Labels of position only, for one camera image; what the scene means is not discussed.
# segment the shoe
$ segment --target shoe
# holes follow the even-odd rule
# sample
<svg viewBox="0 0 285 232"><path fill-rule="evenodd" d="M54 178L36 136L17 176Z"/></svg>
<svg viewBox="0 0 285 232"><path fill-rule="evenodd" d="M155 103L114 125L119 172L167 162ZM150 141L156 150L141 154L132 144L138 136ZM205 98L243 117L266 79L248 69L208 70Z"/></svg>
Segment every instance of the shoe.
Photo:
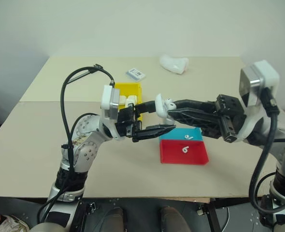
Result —
<svg viewBox="0 0 285 232"><path fill-rule="evenodd" d="M173 207L164 207L161 213L162 232L191 232L183 216Z"/></svg>
<svg viewBox="0 0 285 232"><path fill-rule="evenodd" d="M126 231L124 227L123 209L116 207L110 210L100 227L100 232L124 232Z"/></svg>
<svg viewBox="0 0 285 232"><path fill-rule="evenodd" d="M0 232L29 232L28 225L15 216L4 215L6 219L0 224Z"/></svg>

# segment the table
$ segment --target table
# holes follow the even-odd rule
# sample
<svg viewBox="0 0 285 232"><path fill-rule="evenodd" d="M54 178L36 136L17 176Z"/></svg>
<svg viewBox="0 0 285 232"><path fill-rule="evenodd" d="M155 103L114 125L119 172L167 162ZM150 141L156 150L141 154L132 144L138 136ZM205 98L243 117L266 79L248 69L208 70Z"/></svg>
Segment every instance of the table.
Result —
<svg viewBox="0 0 285 232"><path fill-rule="evenodd" d="M0 196L48 196L66 140L58 102L61 84L73 70L95 63L116 82L129 82L124 73L132 67L145 73L143 101L160 92L175 100L214 101L219 93L238 96L243 66L239 58L190 58L188 71L177 75L161 68L157 58L51 57L0 128ZM83 113L100 112L102 85L108 82L103 77L95 73L66 90L70 125ZM155 114L143 118L144 125L160 121ZM88 173L84 197L246 197L261 149L222 138L204 141L210 159L205 166L161 164L158 139L105 142ZM262 175L274 169L275 159L269 156ZM259 194L268 189L266 181Z"/></svg>

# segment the white object in gripper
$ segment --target white object in gripper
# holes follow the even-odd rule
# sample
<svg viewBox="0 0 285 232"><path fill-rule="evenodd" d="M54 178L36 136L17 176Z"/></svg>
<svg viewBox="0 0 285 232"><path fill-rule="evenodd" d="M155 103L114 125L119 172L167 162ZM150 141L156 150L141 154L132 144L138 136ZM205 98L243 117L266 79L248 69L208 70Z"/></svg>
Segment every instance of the white object in gripper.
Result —
<svg viewBox="0 0 285 232"><path fill-rule="evenodd" d="M135 68L128 70L127 75L130 76L130 78L132 78L132 80L135 82L139 82L146 77L144 73Z"/></svg>
<svg viewBox="0 0 285 232"><path fill-rule="evenodd" d="M188 134L186 134L186 135L185 135L185 139L189 139L189 140L190 140L190 139L193 139L193 136L190 137Z"/></svg>
<svg viewBox="0 0 285 232"><path fill-rule="evenodd" d="M188 148L189 148L189 146L185 146L184 148L182 148L182 152L183 153L187 153L188 152Z"/></svg>
<svg viewBox="0 0 285 232"><path fill-rule="evenodd" d="M124 95L119 96L119 105L125 105L125 102L127 101L127 97Z"/></svg>
<svg viewBox="0 0 285 232"><path fill-rule="evenodd" d="M128 107L129 104L133 103L134 105L137 105L138 103L138 98L136 95L129 95L126 102L125 102L125 107Z"/></svg>
<svg viewBox="0 0 285 232"><path fill-rule="evenodd" d="M156 112L157 115L164 119L164 124L174 125L175 122L171 116L168 115L168 110L174 110L177 106L173 103L173 100L168 98L166 100L162 99L162 95L158 94L156 96Z"/></svg>

